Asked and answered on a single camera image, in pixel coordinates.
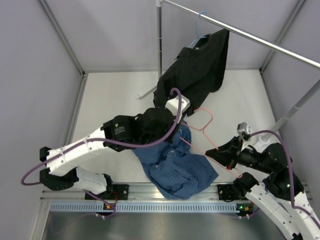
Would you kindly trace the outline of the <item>pink wire hanger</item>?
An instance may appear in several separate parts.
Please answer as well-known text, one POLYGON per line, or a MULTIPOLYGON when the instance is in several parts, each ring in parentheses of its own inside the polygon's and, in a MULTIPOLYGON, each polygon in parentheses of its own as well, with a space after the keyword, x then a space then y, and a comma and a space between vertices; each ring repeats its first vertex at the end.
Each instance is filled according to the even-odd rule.
MULTIPOLYGON (((182 123, 181 124, 183 126, 188 127, 189 129, 198 131, 200 133, 202 133, 202 135, 206 138, 206 140, 211 144, 211 146, 213 147, 214 150, 219 150, 218 146, 211 140, 211 138, 206 134, 206 129, 207 127, 212 123, 212 121, 214 120, 214 115, 213 113, 204 107, 200 107, 198 109, 196 109, 194 112, 199 112, 199 111, 206 111, 209 116, 210 119, 208 120, 208 122, 201 128, 197 128, 191 125, 188 125, 187 123, 182 123)), ((197 148, 195 145, 191 144, 189 141, 185 140, 183 137, 180 137, 180 139, 185 142, 187 145, 189 145, 191 148, 197 150, 199 153, 201 153, 203 156, 205 156, 207 159, 209 159, 210 161, 212 161, 213 163, 217 164, 220 168, 224 169, 226 172, 228 172, 229 174, 233 175, 236 179, 240 179, 241 177, 243 177, 243 173, 235 168, 237 174, 235 174, 232 170, 228 169, 226 166, 223 166, 221 163, 218 163, 215 159, 213 159, 212 157, 208 156, 204 151, 200 150, 199 148, 197 148)))

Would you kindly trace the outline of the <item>blue checked shirt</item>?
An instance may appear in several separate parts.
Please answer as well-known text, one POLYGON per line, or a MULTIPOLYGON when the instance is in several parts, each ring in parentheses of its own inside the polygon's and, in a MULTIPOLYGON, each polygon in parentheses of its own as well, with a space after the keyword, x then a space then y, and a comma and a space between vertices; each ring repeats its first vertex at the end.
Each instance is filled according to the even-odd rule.
POLYGON ((172 143, 161 142, 132 152, 147 178, 170 200, 187 200, 208 188, 219 176, 204 155, 191 153, 192 133, 181 125, 172 143))

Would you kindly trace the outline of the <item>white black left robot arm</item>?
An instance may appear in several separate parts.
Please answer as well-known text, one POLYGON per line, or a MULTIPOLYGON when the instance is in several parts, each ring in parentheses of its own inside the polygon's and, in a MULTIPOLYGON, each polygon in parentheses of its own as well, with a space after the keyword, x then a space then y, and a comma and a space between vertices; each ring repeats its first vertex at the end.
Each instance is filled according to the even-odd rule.
POLYGON ((149 148, 172 139, 185 111, 185 107, 152 107, 136 116, 118 115, 72 144, 58 149, 43 147, 40 160, 45 168, 39 172, 39 182, 53 191, 74 187, 109 199, 113 195, 111 177, 81 165, 108 152, 149 148))

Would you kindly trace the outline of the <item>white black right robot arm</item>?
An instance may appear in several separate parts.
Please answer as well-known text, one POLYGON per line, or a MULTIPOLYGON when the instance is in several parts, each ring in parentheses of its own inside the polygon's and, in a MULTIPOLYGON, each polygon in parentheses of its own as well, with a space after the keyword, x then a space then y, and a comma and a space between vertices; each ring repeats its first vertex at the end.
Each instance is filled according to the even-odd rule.
POLYGON ((225 202, 249 200, 280 230, 287 240, 318 240, 320 220, 313 211, 304 185, 290 173, 283 146, 276 142, 262 152, 233 137, 226 144, 206 151, 206 155, 227 170, 243 165, 267 174, 259 182, 252 174, 242 173, 231 184, 220 184, 219 199, 225 202))

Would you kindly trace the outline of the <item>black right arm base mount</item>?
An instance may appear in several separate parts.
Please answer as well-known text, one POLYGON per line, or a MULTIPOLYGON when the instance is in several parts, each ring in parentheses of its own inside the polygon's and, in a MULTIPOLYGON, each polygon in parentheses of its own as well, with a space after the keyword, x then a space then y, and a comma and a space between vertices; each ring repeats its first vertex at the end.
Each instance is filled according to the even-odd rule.
POLYGON ((217 192, 219 200, 227 203, 246 200, 243 190, 234 184, 218 184, 217 192))

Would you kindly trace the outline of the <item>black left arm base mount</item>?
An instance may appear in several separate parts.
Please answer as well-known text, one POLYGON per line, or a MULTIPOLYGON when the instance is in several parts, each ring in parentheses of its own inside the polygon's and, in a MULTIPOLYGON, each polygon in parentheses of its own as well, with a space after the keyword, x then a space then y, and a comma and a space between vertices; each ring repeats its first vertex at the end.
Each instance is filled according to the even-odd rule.
POLYGON ((129 195, 129 185, 128 184, 114 184, 113 185, 113 192, 104 192, 98 194, 97 197, 102 200, 120 200, 126 201, 128 200, 129 195))

